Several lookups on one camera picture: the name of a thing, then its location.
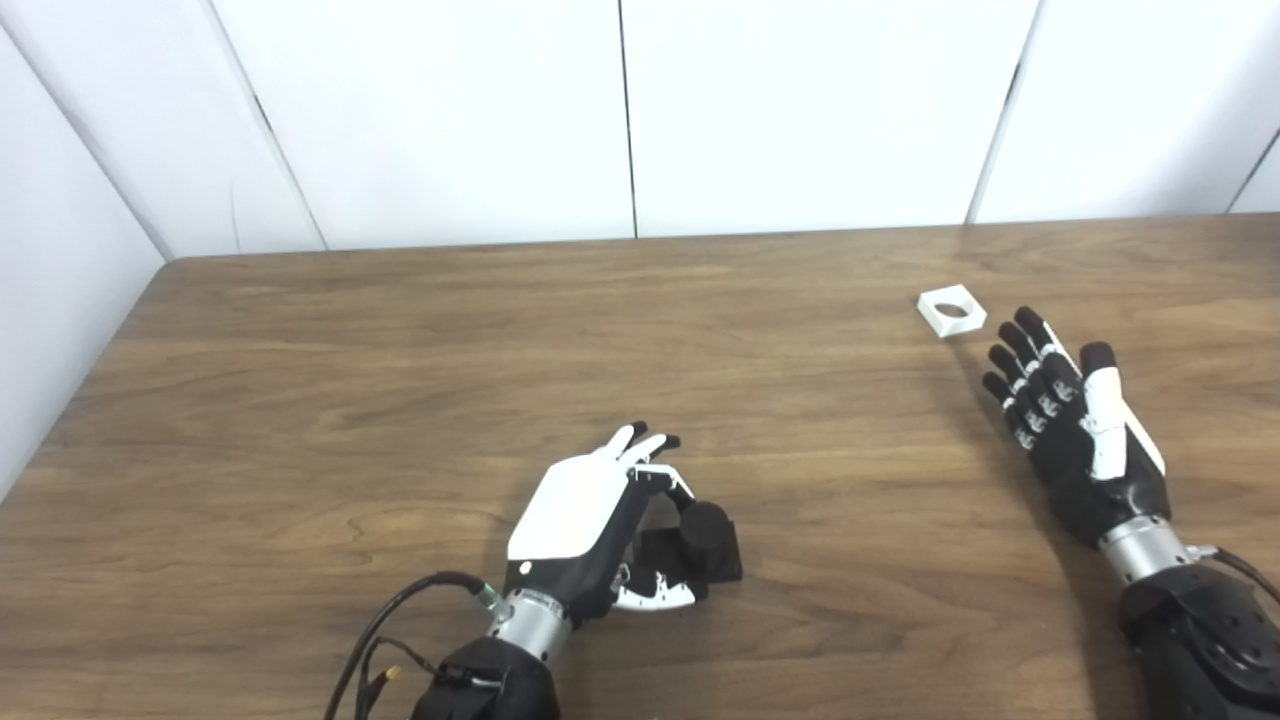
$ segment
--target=black forearm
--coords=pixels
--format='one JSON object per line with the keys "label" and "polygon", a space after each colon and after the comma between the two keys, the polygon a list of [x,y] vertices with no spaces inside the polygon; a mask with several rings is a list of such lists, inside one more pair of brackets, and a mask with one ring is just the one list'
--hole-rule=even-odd
{"label": "black forearm", "polygon": [[559,702],[547,665],[484,637],[444,659],[411,720],[559,720]]}
{"label": "black forearm", "polygon": [[1139,579],[1120,600],[1153,720],[1280,717],[1280,632],[1253,588],[1201,564]]}

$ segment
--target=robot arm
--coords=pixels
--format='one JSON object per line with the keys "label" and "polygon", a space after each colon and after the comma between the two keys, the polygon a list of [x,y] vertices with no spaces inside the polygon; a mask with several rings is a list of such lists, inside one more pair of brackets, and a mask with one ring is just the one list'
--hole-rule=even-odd
{"label": "robot arm", "polygon": [[983,386],[1028,451],[1053,515],[1124,583],[1120,625],[1138,651],[1151,716],[1280,717],[1280,632],[1252,585],[1202,561],[1256,571],[1174,532],[1164,457],[1124,400],[1111,346],[1084,346],[1078,368],[1039,315],[1021,307],[1014,319],[1000,327],[1007,347],[988,355],[1004,377],[987,373]]}
{"label": "robot arm", "polygon": [[[550,666],[570,635],[611,609],[659,611],[705,600],[708,583],[741,578],[732,523],[653,460],[675,436],[621,428],[594,452],[552,465],[507,543],[502,596],[484,637],[449,655],[412,720],[556,720]],[[636,537],[649,500],[666,495],[678,529]],[[634,548],[636,561],[623,553]]]}

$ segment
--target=wire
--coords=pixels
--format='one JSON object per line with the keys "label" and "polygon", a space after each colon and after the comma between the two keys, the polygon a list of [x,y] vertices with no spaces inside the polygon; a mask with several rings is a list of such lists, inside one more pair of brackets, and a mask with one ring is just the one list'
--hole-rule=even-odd
{"label": "wire", "polygon": [[379,646],[389,644],[398,648],[401,652],[407,655],[415,665],[421,667],[425,673],[433,678],[436,675],[435,666],[431,665],[425,657],[417,653],[408,644],[384,635],[378,635],[374,642],[369,643],[365,648],[365,656],[360,662],[360,678],[356,682],[356,720],[365,720],[369,717],[369,712],[374,708],[374,703],[378,702],[379,694],[381,694],[383,687],[394,678],[394,674],[388,676],[387,673],[380,674],[372,682],[369,680],[369,665],[374,659],[374,651]]}
{"label": "wire", "polygon": [[338,716],[338,706],[342,705],[342,696],[347,692],[351,676],[356,674],[356,667],[360,665],[361,659],[365,655],[366,647],[374,641],[374,637],[378,634],[378,629],[383,626],[387,618],[389,618],[397,607],[403,605],[406,600],[431,585],[457,585],[465,588],[471,594],[480,594],[485,588],[485,582],[466,573],[443,571],[420,578],[406,585],[404,589],[393,594],[392,598],[374,614],[374,618],[369,621],[369,625],[365,626],[365,630],[360,633],[360,639],[356,641],[356,647],[352,648],[351,656],[347,657],[347,664],[343,666],[342,674],[338,675],[338,684],[333,688],[333,696],[329,697],[329,705],[324,711],[324,720],[334,720]]}
{"label": "wire", "polygon": [[1239,555],[1235,555],[1234,552],[1228,552],[1220,547],[1217,548],[1217,552],[1215,552],[1210,557],[1217,560],[1219,562],[1226,565],[1228,568],[1235,570],[1236,573],[1245,575],[1247,578],[1257,583],[1258,587],[1266,591],[1267,594],[1271,596],[1271,600],[1276,601],[1276,603],[1280,603],[1280,589],[1276,589],[1276,587],[1271,584],[1271,580],[1268,580],[1266,575],[1262,574],[1261,570],[1245,562],[1244,559],[1240,557]]}

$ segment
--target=metal wrist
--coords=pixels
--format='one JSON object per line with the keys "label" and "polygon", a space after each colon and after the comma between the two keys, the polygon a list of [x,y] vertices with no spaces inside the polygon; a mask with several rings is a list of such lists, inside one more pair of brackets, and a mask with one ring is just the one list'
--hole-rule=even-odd
{"label": "metal wrist", "polygon": [[511,643],[550,665],[573,632],[573,625],[564,616],[564,606],[550,596],[525,588],[512,591],[506,605],[506,618],[489,625],[489,637]]}
{"label": "metal wrist", "polygon": [[1201,556],[1183,544],[1169,520],[1158,515],[1139,515],[1111,528],[1098,539],[1098,550],[1126,585],[1161,570],[1193,564]]}

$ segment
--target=connector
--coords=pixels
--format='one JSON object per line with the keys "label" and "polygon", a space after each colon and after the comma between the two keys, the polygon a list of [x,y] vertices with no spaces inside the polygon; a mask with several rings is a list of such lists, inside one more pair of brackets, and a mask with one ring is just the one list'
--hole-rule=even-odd
{"label": "connector", "polygon": [[485,583],[483,591],[476,593],[476,600],[480,602],[481,606],[484,606],[484,609],[489,612],[489,615],[493,616],[494,621],[497,623],[504,623],[512,615],[511,603],[502,597],[502,593],[499,593],[497,589],[493,588],[493,585],[488,583]]}

